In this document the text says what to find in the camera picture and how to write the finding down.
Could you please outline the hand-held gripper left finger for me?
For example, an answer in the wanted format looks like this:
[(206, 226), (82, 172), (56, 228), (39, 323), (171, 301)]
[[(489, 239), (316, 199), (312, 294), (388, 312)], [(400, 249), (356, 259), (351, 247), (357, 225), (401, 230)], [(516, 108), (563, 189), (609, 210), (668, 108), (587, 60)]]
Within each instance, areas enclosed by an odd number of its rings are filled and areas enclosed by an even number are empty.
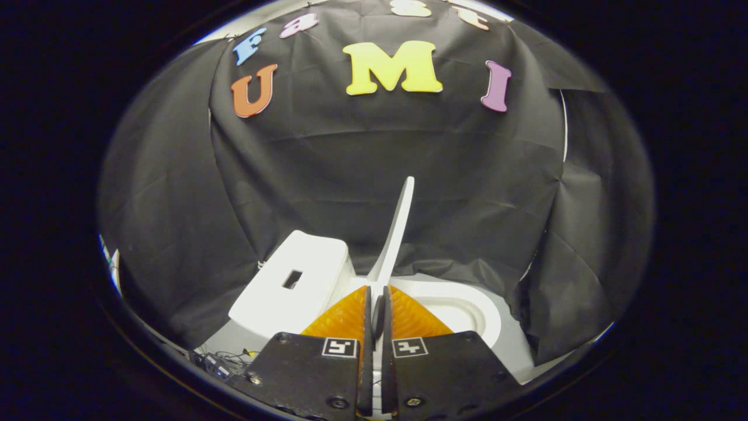
[(337, 302), (312, 334), (278, 332), (227, 386), (301, 419), (360, 419), (372, 415), (371, 288)]

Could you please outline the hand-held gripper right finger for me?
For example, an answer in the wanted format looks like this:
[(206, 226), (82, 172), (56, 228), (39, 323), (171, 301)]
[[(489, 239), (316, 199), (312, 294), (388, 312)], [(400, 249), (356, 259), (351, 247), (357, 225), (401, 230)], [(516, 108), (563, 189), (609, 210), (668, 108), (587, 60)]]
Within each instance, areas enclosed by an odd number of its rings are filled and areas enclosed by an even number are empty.
[(382, 411), (393, 417), (506, 412), (522, 387), (476, 331), (437, 328), (393, 286), (383, 291)]

